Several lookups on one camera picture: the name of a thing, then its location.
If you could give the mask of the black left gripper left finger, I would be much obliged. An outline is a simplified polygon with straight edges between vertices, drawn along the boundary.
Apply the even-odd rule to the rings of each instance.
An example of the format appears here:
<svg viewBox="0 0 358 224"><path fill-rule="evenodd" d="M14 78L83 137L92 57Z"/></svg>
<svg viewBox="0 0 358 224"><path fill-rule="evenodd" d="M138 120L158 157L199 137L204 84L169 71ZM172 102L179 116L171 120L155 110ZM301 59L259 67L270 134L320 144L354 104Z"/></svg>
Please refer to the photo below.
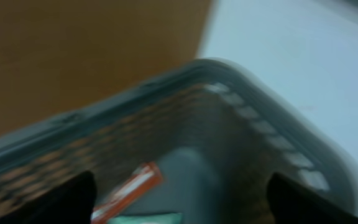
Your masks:
<svg viewBox="0 0 358 224"><path fill-rule="evenodd" d="M90 224L96 197L94 175L84 171L1 216L0 224Z"/></svg>

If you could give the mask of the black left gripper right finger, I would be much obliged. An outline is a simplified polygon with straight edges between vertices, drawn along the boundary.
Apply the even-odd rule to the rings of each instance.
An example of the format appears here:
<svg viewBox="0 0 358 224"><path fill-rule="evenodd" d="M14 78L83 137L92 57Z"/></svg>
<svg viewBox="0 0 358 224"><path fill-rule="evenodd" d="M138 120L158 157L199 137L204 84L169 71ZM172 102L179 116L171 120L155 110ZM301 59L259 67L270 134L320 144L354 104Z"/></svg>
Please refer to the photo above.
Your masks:
<svg viewBox="0 0 358 224"><path fill-rule="evenodd" d="M276 224L358 224L357 216L279 173L268 181L267 201Z"/></svg>

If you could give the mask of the green wet wipes packet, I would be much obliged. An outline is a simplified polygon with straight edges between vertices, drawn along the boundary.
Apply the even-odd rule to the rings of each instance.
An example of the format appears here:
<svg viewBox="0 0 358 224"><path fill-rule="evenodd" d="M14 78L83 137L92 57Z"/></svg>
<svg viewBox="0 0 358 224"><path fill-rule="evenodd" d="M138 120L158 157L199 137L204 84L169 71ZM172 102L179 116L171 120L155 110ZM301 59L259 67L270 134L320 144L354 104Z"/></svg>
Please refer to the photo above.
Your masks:
<svg viewBox="0 0 358 224"><path fill-rule="evenodd" d="M165 213L161 215L118 216L108 220L107 224L181 224L181 213Z"/></svg>

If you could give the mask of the red snack bar wrapper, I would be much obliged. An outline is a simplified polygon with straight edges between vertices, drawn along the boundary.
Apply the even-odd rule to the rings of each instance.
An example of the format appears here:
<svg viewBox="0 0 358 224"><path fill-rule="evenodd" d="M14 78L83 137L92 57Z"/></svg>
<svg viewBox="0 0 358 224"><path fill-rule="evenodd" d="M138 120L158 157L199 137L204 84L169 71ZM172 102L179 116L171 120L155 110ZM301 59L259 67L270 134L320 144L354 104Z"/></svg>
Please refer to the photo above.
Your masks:
<svg viewBox="0 0 358 224"><path fill-rule="evenodd" d="M96 206L91 215L91 224L105 224L119 215L130 204L163 181L160 169L154 162L139 166L122 185L113 190L107 199Z"/></svg>

